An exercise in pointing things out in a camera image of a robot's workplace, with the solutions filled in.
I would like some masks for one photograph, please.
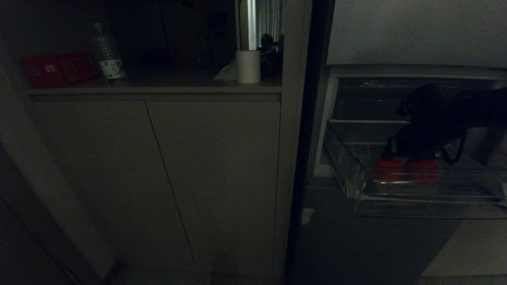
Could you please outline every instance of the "red box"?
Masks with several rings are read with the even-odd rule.
[[[98,78],[90,52],[23,57],[35,88],[61,87]]]

